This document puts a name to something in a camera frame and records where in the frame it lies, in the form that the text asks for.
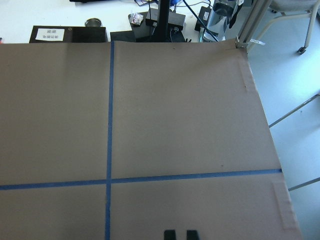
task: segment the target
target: floor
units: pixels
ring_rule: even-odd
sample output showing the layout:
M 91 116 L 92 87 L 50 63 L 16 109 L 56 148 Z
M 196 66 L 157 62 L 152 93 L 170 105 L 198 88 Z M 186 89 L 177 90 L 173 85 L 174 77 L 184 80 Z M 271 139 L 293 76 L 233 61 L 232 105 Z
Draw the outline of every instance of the floor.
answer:
M 239 16 L 233 37 L 249 8 Z M 256 33 L 279 13 L 268 10 Z M 269 124 L 320 92 L 320 22 L 303 55 L 308 19 L 275 23 L 248 54 Z M 320 177 L 320 97 L 273 126 L 271 134 L 288 188 Z M 320 182 L 290 192 L 304 240 L 320 240 Z

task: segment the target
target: blue tape line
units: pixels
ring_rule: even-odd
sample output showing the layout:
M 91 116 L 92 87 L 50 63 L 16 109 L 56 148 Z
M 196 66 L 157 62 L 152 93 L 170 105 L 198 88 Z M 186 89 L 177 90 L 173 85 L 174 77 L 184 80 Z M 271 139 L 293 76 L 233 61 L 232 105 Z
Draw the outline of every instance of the blue tape line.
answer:
M 164 176 L 145 176 L 145 177 L 128 177 L 112 179 L 112 184 L 124 183 L 140 183 L 140 182 L 155 182 L 183 179 L 205 179 L 205 178 L 221 178 L 249 175 L 265 175 L 282 173 L 282 169 L 265 169 L 251 171 L 227 171 L 227 172 L 212 172 L 212 173 L 196 173 L 196 174 L 181 174 L 181 175 L 164 175 Z
M 105 240 L 110 240 L 110 207 L 111 207 L 111 167 L 112 167 L 112 123 L 114 101 L 114 66 L 115 66 L 115 43 L 110 47 L 110 76 L 109 76 L 109 109 L 108 109 L 108 142 L 106 159 L 106 205 L 105 205 Z
M 102 184 L 106 184 L 105 179 L 84 180 L 84 181 L 12 184 L 12 185 L 0 185 L 0 191 L 1 190 L 17 190 L 17 189 L 42 189 L 42 188 L 74 187 L 74 186 L 102 185 Z

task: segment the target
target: table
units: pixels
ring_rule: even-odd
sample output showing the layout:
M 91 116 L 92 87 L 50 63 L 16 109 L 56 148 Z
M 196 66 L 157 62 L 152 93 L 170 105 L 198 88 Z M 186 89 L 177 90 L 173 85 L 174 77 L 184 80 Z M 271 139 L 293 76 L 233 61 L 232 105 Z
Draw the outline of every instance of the table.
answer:
M 189 4 L 198 3 L 190 0 Z M 199 13 L 201 3 L 192 6 Z M 87 19 L 99 18 L 110 32 L 129 31 L 131 26 L 128 15 L 135 12 L 147 12 L 148 5 L 138 6 L 133 0 L 109 0 L 97 2 L 69 2 L 69 0 L 2 0 L 0 2 L 0 37 L 4 43 L 28 43 L 33 26 L 72 26 L 84 27 Z M 187 7 L 177 7 L 177 13 L 186 15 L 183 35 L 197 42 L 198 32 L 194 31 L 196 18 Z

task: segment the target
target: metal frame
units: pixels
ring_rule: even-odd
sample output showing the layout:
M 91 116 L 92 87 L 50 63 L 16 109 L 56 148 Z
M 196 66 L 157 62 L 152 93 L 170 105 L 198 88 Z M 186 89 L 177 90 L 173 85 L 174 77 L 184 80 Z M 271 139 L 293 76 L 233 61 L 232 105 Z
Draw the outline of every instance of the metal frame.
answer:
M 300 108 L 302 108 L 303 106 L 307 105 L 308 103 L 312 102 L 313 100 L 315 100 L 317 97 L 320 96 L 320 93 L 310 97 L 307 101 L 305 101 L 304 103 L 300 104 L 299 106 L 297 106 L 295 109 L 291 110 L 290 112 L 288 112 L 286 115 L 280 117 L 278 120 L 276 120 L 275 122 L 271 123 L 269 125 L 269 128 L 271 128 L 272 126 L 276 125 L 277 123 L 281 122 L 282 120 L 284 120 L 285 118 L 289 117 L 291 114 L 295 113 L 296 111 L 298 111 Z M 290 187 L 288 188 L 288 191 L 293 191 L 293 190 L 296 190 L 296 189 L 299 189 L 299 188 L 302 188 L 302 187 L 305 187 L 307 185 L 310 185 L 310 184 L 314 184 L 316 182 L 319 182 L 320 181 L 320 177 L 316 178 L 316 179 L 313 179 L 311 181 L 306 181 L 304 183 L 301 183 L 299 185 L 296 185 L 296 186 L 293 186 L 293 187 Z
M 268 22 L 268 24 L 264 27 L 264 29 L 259 33 L 259 35 L 256 37 L 256 40 L 260 40 L 261 37 L 266 33 L 266 31 L 271 27 L 272 24 L 278 22 L 278 21 L 282 21 L 282 20 L 290 20 L 290 19 L 299 19 L 299 18 L 310 18 L 309 21 L 309 25 L 308 25 L 308 30 L 307 30 L 307 34 L 305 37 L 305 42 L 304 42 L 304 46 L 302 48 L 306 49 L 309 46 L 310 43 L 310 38 L 311 38 L 311 33 L 312 33 L 312 29 L 315 25 L 315 21 L 316 21 L 316 16 L 318 13 L 318 8 L 320 6 L 320 0 L 318 0 L 312 10 L 307 11 L 306 13 L 302 13 L 302 14 L 290 14 L 287 15 L 284 12 L 281 12 L 281 16 L 275 17 L 274 19 L 272 19 L 271 21 Z M 256 44 L 252 43 L 247 49 L 248 52 L 250 50 L 252 50 L 252 48 L 255 46 Z
M 256 0 L 253 3 L 251 12 L 241 27 L 236 37 L 236 48 L 246 48 L 255 33 L 256 28 L 261 22 L 272 0 Z

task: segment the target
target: metal pole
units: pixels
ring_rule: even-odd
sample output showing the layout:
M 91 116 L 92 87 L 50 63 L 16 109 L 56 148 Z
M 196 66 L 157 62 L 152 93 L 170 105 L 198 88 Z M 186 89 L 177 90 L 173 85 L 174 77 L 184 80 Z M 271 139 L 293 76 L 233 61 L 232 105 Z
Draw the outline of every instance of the metal pole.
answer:
M 317 97 L 320 96 L 320 93 L 314 95 L 313 97 L 309 98 L 307 101 L 305 101 L 304 103 L 302 103 L 301 105 L 297 106 L 295 109 L 293 109 L 292 111 L 288 112 L 286 115 L 280 117 L 277 121 L 271 123 L 269 125 L 269 128 L 273 127 L 274 125 L 276 125 L 277 123 L 281 122 L 283 119 L 289 117 L 291 114 L 295 113 L 296 111 L 298 111 L 300 108 L 302 108 L 303 106 L 307 105 L 308 103 L 310 103 L 311 101 L 313 101 L 314 99 L 316 99 Z
M 246 48 L 272 0 L 255 0 L 249 16 L 236 37 L 236 48 Z
M 311 180 L 311 181 L 306 181 L 305 183 L 299 184 L 299 185 L 297 185 L 297 186 L 290 187 L 290 188 L 288 189 L 288 191 L 290 192 L 290 191 L 293 191 L 293 190 L 302 188 L 302 187 L 304 187 L 304 186 L 307 186 L 307 185 L 310 185 L 310 184 L 314 184 L 314 183 L 319 182 L 319 181 L 320 181 L 320 177 L 318 177 L 318 178 L 316 178 L 316 179 L 313 179 L 313 180 Z

